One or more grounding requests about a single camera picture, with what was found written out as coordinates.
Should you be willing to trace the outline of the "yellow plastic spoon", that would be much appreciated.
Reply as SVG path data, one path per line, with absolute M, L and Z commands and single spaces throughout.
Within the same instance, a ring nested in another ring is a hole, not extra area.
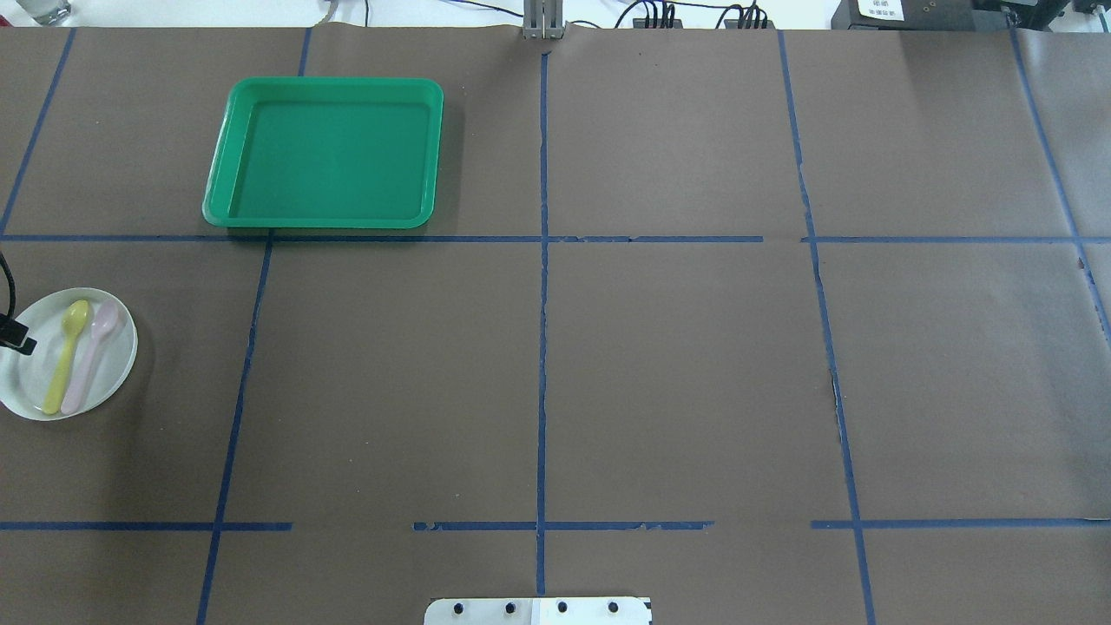
M 41 407 L 46 416 L 56 416 L 61 410 L 70 383 L 76 347 L 78 347 L 79 337 L 89 322 L 90 310 L 90 302 L 86 299 L 79 299 L 66 308 L 61 317 L 61 352 L 56 361 L 56 370 L 48 386 L 43 407 Z

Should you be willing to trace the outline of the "white round plate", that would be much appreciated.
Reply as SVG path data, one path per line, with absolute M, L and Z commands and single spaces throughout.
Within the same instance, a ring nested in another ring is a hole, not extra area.
M 136 351 L 138 351 L 136 322 L 119 298 L 96 288 L 70 288 L 41 298 L 16 317 L 19 323 L 29 329 L 29 336 L 38 343 L 36 351 L 30 356 L 24 356 L 9 351 L 9 349 L 3 349 L 1 399 L 3 399 L 3 407 L 17 416 L 33 420 L 33 422 L 53 422 L 53 420 L 76 416 L 66 416 L 62 411 L 56 416 L 46 416 L 43 401 L 56 370 L 56 361 L 61 352 L 61 317 L 66 308 L 79 299 L 88 300 L 91 310 L 87 327 L 84 327 L 84 332 L 79 337 L 78 347 L 76 347 L 70 380 L 76 375 L 76 369 L 87 351 L 96 308 L 99 308 L 104 300 L 114 300 L 120 308 L 122 317 L 120 317 L 120 323 L 116 326 L 114 332 L 104 340 L 102 347 L 100 347 L 99 355 L 96 357 L 94 379 L 91 381 L 82 407 L 76 412 L 76 415 L 84 414 L 84 412 L 100 406 L 114 395 L 116 391 L 122 387 L 127 376 L 130 375 L 131 369 L 134 367 Z

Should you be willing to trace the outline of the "pink plastic spoon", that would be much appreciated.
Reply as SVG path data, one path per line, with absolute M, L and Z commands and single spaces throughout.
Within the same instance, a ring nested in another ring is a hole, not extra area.
M 104 340 L 114 332 L 116 326 L 120 323 L 120 317 L 122 317 L 122 313 L 114 300 L 104 300 L 99 308 L 96 308 L 87 351 L 76 369 L 76 375 L 70 380 L 69 389 L 61 403 L 61 411 L 66 416 L 76 415 L 76 412 L 82 407 L 91 381 L 94 379 L 96 359 L 98 359 L 100 347 L 102 347 Z

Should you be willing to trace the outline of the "white metal mounting plate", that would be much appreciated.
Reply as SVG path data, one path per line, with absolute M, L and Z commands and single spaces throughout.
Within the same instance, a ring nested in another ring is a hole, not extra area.
M 441 598 L 424 624 L 652 624 L 649 598 L 634 596 Z

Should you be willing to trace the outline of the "green plastic tray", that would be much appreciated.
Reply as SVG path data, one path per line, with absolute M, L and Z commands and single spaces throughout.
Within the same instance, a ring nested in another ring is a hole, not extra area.
M 250 75 L 227 95 L 201 205 L 219 228 L 423 226 L 442 88 L 420 75 Z

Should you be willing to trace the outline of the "black device with label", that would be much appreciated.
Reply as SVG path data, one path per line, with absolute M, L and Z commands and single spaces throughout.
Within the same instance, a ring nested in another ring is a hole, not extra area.
M 973 31 L 971 1 L 838 1 L 832 30 Z

